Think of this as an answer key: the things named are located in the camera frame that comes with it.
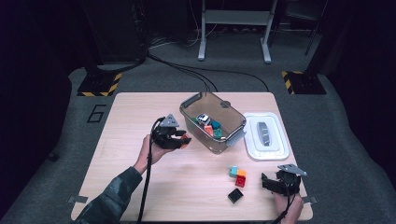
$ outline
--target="hand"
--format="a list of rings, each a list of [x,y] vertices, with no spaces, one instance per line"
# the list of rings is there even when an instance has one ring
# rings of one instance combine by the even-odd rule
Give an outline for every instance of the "hand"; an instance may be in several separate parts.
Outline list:
[[[134,168],[141,175],[145,173],[148,168],[148,154],[149,154],[149,134],[143,139],[142,148],[140,149],[139,157],[137,158],[136,163],[134,164]],[[163,155],[168,152],[174,151],[174,149],[162,149],[157,146],[155,143],[151,145],[151,155],[152,155],[152,164],[155,164]]]
[[[278,193],[274,193],[274,200],[276,211],[278,215],[280,215],[283,211],[285,211],[286,207],[288,206],[288,197],[280,195]],[[301,212],[303,211],[304,202],[303,198],[300,194],[296,194],[294,197],[294,201],[291,204],[288,214],[283,218],[280,223],[281,224],[294,224],[297,222],[297,219],[300,217]]]

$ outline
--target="forearm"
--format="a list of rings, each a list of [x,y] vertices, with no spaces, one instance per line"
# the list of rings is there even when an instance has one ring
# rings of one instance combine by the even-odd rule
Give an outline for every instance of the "forearm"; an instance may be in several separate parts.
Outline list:
[[[134,167],[128,168],[115,177],[102,194],[87,204],[73,223],[119,222],[141,181],[141,174]]]

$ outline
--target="yellow and black hazard tape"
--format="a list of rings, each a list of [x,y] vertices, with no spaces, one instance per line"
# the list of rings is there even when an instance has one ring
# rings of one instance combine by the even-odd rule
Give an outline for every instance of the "yellow and black hazard tape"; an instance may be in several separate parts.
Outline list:
[[[291,86],[291,82],[290,82],[290,79],[289,79],[289,74],[291,74],[291,73],[302,75],[303,72],[282,71],[282,77],[283,77],[283,80],[285,81],[286,89],[288,90],[288,93],[289,94],[294,94],[294,89]]]
[[[111,96],[119,84],[122,74],[117,74],[108,91],[79,91],[78,96]]]

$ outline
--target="table top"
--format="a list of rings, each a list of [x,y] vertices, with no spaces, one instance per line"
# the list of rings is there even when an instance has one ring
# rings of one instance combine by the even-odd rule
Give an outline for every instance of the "table top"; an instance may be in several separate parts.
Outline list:
[[[178,130],[186,130],[179,112],[182,102],[196,92],[125,92],[119,93],[111,107],[106,125],[93,154],[80,196],[88,202],[98,196],[112,178],[133,165],[144,136],[157,118],[173,114]],[[215,92],[244,114],[272,112],[280,117],[275,97],[268,92]],[[194,139],[183,149],[166,154],[152,166],[143,221],[263,221],[277,218],[274,198],[262,188],[261,173],[276,179],[281,164],[296,164],[292,150],[283,161],[254,161],[247,153],[244,138],[219,155],[213,154]],[[239,188],[229,177],[237,166],[247,172],[246,185]],[[137,220],[146,174],[132,195],[121,220]],[[228,194],[240,189],[244,196],[232,203]],[[304,181],[300,194],[306,196]],[[76,203],[71,217],[76,219],[86,204]],[[300,220],[312,218],[310,204],[305,204]]]

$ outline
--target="person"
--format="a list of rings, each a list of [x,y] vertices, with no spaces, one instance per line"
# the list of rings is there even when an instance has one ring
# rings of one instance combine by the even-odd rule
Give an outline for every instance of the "person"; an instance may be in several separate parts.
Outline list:
[[[145,173],[148,168],[149,144],[148,134],[143,139],[142,147],[135,164],[113,178],[105,190],[98,197],[89,202],[71,224],[120,223],[122,214],[131,201],[132,193],[142,181],[142,174]],[[174,149],[162,149],[156,144],[152,144],[152,164],[155,164],[166,153],[172,151],[174,151]],[[280,214],[285,210],[288,199],[276,193],[274,193],[274,199],[276,211]],[[281,223],[295,223],[302,210],[303,200],[300,195],[296,194],[288,214],[282,219]]]

